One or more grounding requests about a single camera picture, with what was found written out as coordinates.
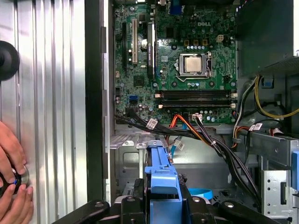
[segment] black knob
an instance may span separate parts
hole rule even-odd
[[[0,81],[8,80],[20,67],[18,51],[8,42],[0,41]]]
[[[12,168],[12,170],[13,170],[13,173],[14,173],[14,176],[15,176],[15,182],[14,183],[7,183],[6,180],[4,179],[2,173],[0,173],[0,177],[3,181],[3,187],[0,188],[0,198],[3,196],[6,189],[11,184],[15,184],[14,194],[16,194],[18,192],[18,189],[21,186],[21,184],[27,184],[29,182],[28,170],[26,168],[25,168],[26,171],[23,175],[18,174],[14,168]]]

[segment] sata port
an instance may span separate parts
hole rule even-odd
[[[130,104],[137,104],[138,103],[138,96],[129,96]]]

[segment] corrugated metal panel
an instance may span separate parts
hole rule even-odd
[[[84,0],[0,0],[0,15],[21,57],[0,116],[27,155],[32,223],[50,224],[87,202]]]

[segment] finger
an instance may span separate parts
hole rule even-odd
[[[8,213],[4,216],[0,224],[14,224],[16,222],[17,218],[19,217],[24,207],[25,196],[26,196],[26,185],[22,184],[19,187],[17,197],[14,199],[10,211],[8,211]]]
[[[9,128],[0,122],[0,146],[4,149],[6,154],[8,154],[16,171],[22,175],[25,173],[23,159],[14,141],[12,141],[9,137],[12,135],[13,133],[9,130]]]
[[[8,138],[11,140],[12,143],[14,143],[15,148],[21,154],[21,157],[23,159],[23,161],[22,161],[23,164],[26,164],[26,156],[24,154],[24,150],[23,150],[22,146],[20,145],[18,139],[14,135],[14,133],[2,122],[0,122],[0,130],[3,134],[6,134],[8,136]]]
[[[33,215],[33,202],[31,202],[27,216],[25,217],[22,224],[28,224],[30,222],[30,220],[32,219],[32,215]]]
[[[32,193],[33,193],[33,188],[32,187],[28,188],[27,191],[26,191],[26,198],[25,198],[24,207],[22,209],[22,212],[21,212],[20,216],[16,220],[15,224],[21,224],[22,221],[27,216],[27,214],[29,212],[29,209],[30,209],[30,206],[31,206]]]
[[[8,183],[13,183],[15,181],[15,176],[11,169],[11,164],[4,152],[4,150],[0,146],[0,173],[2,173],[4,179]]]
[[[2,198],[0,199],[0,220],[3,218],[8,210],[12,196],[14,195],[15,185],[11,184],[4,192]]]

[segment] dell logo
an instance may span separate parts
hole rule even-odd
[[[198,22],[197,26],[199,26],[199,27],[210,27],[211,24],[210,24],[210,22]]]

